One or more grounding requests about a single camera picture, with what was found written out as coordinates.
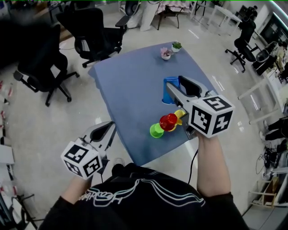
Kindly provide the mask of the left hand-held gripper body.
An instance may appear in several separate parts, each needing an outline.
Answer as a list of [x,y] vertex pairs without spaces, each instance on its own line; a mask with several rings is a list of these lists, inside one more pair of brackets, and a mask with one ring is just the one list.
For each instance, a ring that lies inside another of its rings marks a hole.
[[87,180],[95,173],[103,174],[107,164],[107,149],[110,140],[93,140],[89,136],[79,137],[69,142],[61,154],[61,160],[68,171]]

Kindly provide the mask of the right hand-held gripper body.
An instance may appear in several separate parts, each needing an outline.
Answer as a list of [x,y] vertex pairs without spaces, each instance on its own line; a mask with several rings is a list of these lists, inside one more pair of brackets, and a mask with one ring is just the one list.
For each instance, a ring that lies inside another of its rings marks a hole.
[[233,118],[233,104],[213,90],[200,97],[188,96],[181,92],[183,109],[189,114],[191,126],[207,138],[217,136],[230,127]]

